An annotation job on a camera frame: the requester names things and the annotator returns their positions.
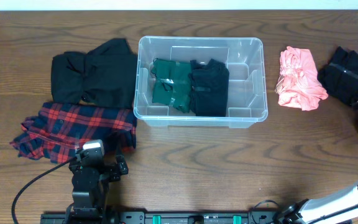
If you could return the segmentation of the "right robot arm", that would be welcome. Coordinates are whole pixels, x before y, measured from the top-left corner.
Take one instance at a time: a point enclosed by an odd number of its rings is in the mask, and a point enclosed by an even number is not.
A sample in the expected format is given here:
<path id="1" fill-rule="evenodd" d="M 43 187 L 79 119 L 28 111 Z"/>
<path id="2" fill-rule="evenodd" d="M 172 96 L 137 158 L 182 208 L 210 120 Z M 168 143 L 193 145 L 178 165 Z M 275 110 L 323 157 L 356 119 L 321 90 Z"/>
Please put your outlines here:
<path id="1" fill-rule="evenodd" d="M 358 99 L 351 103 L 358 115 Z M 277 214 L 274 223 L 345 223 L 358 218 L 358 181 L 336 193 L 305 199 Z"/>

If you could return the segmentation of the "black shirt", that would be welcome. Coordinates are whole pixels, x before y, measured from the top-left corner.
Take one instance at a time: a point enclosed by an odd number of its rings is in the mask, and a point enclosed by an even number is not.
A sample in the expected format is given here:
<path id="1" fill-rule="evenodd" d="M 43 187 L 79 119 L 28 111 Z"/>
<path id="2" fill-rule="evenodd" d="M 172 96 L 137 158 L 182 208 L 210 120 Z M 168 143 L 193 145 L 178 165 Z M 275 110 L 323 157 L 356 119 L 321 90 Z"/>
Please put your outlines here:
<path id="1" fill-rule="evenodd" d="M 190 62 L 191 104 L 196 116 L 225 117 L 229 70 L 223 62 L 211 59 L 206 65 Z"/>

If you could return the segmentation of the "black mounting rail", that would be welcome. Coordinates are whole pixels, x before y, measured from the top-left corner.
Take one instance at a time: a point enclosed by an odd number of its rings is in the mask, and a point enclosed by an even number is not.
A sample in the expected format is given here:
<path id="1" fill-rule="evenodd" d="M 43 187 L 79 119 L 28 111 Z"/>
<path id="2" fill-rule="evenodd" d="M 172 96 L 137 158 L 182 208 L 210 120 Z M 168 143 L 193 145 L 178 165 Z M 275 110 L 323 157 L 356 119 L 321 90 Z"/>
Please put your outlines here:
<path id="1" fill-rule="evenodd" d="M 62 213 L 41 215 L 40 224 L 59 223 L 112 223 L 112 224 L 270 224 L 278 223 L 278 213 L 256 211 L 246 213 L 156 213 L 156 212 L 115 212 L 102 220 L 77 218 L 69 219 Z"/>

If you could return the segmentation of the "red plaid flannel shirt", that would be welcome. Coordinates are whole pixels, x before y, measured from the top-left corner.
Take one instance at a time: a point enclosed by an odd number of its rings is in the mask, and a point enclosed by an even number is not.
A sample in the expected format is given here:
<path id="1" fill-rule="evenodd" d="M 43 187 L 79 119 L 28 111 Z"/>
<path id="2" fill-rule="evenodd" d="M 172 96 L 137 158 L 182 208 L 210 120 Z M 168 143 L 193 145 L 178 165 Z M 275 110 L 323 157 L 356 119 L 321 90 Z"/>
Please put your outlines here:
<path id="1" fill-rule="evenodd" d="M 22 134 L 10 145 L 19 157 L 63 163 L 92 140 L 118 143 L 122 151 L 136 148 L 137 118 L 130 109 L 46 102 L 37 116 L 22 123 Z"/>

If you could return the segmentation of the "large black garment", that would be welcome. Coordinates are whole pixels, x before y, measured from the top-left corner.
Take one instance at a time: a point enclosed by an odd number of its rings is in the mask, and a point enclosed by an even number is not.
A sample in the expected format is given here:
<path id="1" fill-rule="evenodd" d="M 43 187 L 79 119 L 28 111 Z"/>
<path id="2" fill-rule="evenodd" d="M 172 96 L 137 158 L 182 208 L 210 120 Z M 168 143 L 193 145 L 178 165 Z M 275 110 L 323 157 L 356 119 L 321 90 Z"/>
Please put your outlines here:
<path id="1" fill-rule="evenodd" d="M 53 101 L 131 109 L 137 59 L 126 39 L 111 39 L 87 53 L 56 55 L 51 67 Z"/>

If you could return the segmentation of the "pink garment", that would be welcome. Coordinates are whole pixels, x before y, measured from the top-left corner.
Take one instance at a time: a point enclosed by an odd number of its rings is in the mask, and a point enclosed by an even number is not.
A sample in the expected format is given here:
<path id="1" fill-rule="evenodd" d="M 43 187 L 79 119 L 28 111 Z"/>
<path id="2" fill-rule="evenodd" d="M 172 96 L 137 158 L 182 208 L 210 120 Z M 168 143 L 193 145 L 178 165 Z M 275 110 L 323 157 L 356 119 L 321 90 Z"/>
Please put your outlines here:
<path id="1" fill-rule="evenodd" d="M 319 102 L 328 98 L 317 76 L 311 51 L 288 46 L 280 52 L 280 73 L 275 87 L 278 104 L 303 111 L 317 109 Z"/>

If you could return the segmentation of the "clear plastic storage container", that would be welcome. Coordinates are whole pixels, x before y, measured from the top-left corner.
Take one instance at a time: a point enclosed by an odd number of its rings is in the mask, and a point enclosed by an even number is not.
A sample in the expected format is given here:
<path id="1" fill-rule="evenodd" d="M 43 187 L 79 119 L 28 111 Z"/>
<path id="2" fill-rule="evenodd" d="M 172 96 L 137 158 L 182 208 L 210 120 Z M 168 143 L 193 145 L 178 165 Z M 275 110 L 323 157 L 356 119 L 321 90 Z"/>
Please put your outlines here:
<path id="1" fill-rule="evenodd" d="M 153 103 L 156 58 L 177 62 L 210 59 L 223 62 L 229 71 L 228 102 L 224 117 L 182 113 L 172 106 Z M 248 128 L 268 116 L 264 45 L 256 37 L 164 37 L 139 40 L 134 114 L 149 126 L 225 126 Z"/>

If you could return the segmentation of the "black taped garment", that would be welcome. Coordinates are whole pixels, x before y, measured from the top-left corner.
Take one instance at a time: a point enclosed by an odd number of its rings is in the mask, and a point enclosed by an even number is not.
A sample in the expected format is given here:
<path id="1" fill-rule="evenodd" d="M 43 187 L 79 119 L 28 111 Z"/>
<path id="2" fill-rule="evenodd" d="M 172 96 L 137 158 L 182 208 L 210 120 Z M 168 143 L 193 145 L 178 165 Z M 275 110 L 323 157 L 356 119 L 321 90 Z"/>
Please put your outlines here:
<path id="1" fill-rule="evenodd" d="M 358 53 L 338 47 L 317 78 L 330 96 L 350 105 L 358 98 Z"/>

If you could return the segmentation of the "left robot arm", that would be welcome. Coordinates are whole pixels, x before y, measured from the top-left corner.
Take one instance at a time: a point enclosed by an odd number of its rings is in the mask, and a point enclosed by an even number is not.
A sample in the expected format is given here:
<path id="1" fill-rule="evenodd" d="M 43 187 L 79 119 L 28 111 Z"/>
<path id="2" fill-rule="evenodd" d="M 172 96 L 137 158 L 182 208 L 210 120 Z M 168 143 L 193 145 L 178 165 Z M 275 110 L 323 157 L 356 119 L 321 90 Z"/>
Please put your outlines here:
<path id="1" fill-rule="evenodd" d="M 129 169 L 120 149 L 114 152 L 115 163 L 106 165 L 100 149 L 80 149 L 70 162 L 73 173 L 73 209 L 75 218 L 101 220 L 106 213 L 109 184 L 117 182 Z"/>

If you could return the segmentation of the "dark green garment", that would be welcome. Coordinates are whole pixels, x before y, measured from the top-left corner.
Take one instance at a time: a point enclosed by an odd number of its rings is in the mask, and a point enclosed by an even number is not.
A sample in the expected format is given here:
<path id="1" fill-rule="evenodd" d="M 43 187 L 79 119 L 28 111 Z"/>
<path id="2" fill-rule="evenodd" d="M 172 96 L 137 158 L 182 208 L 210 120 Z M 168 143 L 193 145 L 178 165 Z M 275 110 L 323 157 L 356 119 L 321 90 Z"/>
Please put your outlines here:
<path id="1" fill-rule="evenodd" d="M 151 74 L 155 78 L 152 102 L 172 106 L 182 113 L 190 112 L 191 65 L 155 58 Z"/>

